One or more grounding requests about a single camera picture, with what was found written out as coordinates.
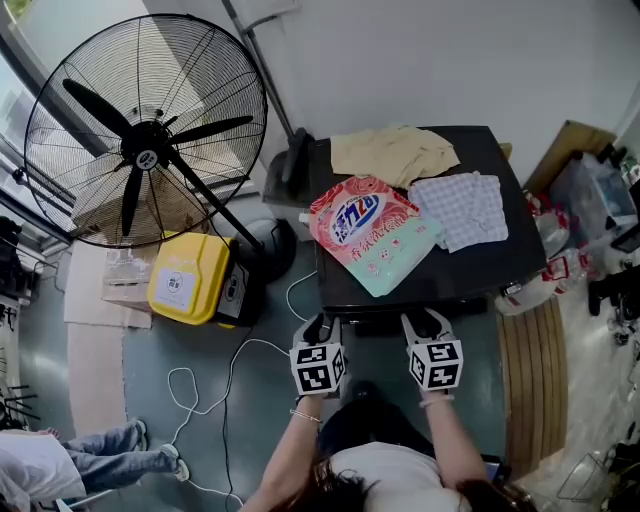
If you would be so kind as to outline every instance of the folded fabric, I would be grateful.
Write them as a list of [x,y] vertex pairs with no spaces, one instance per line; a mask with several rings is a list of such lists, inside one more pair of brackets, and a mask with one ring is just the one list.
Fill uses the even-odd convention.
[[371,175],[396,188],[408,189],[412,181],[437,176],[459,163],[447,140],[412,126],[331,137],[334,174]]
[[438,245],[449,252],[509,236],[497,176],[475,171],[420,180],[411,185],[408,195],[421,215],[442,224],[444,235]]

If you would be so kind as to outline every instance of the fan stand pole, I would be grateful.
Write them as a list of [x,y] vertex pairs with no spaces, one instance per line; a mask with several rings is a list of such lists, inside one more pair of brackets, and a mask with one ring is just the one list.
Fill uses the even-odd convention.
[[251,234],[251,232],[246,227],[244,227],[244,225],[242,225],[242,223],[238,219],[233,216],[233,214],[229,210],[227,210],[223,206],[223,204],[218,200],[215,194],[211,192],[211,190],[209,190],[206,185],[200,182],[200,180],[197,180],[195,183],[191,183],[196,187],[198,192],[200,192],[204,196],[209,204],[213,206],[216,211],[220,212],[220,215],[222,215],[227,221],[229,221],[229,224],[231,224],[238,230],[238,233],[240,233],[244,237],[244,239],[249,242],[251,247],[253,247],[254,251],[258,253],[258,255],[266,256],[264,246],[258,241],[255,236]]
[[264,225],[257,226],[252,233],[220,203],[204,183],[198,179],[189,181],[251,246],[251,250],[245,250],[240,244],[238,258],[243,266],[266,283],[275,281],[289,270],[296,255],[297,239],[286,221],[266,221],[266,228]]

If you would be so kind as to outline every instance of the hand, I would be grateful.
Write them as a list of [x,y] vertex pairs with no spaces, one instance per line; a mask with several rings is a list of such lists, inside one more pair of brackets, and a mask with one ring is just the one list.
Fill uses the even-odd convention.
[[60,432],[58,432],[55,428],[52,428],[52,427],[49,427],[46,430],[40,430],[38,431],[38,434],[40,434],[41,436],[53,436],[58,441],[60,441]]

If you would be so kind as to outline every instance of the fan motor hub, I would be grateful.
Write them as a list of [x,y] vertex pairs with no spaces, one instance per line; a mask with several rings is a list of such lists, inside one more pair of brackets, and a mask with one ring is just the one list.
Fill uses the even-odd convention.
[[162,165],[162,149],[169,137],[169,131],[160,122],[142,121],[122,139],[120,154],[138,169],[150,171],[156,164]]

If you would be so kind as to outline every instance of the white t-shirt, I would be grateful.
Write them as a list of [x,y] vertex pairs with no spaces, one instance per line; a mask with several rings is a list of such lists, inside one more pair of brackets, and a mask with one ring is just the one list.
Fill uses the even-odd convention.
[[0,493],[29,512],[32,501],[86,496],[80,473],[52,435],[0,433]]
[[460,494],[442,487],[438,466],[431,458],[385,443],[369,443],[331,457],[331,469],[344,476],[358,475],[369,491],[367,512],[458,512],[469,506]]

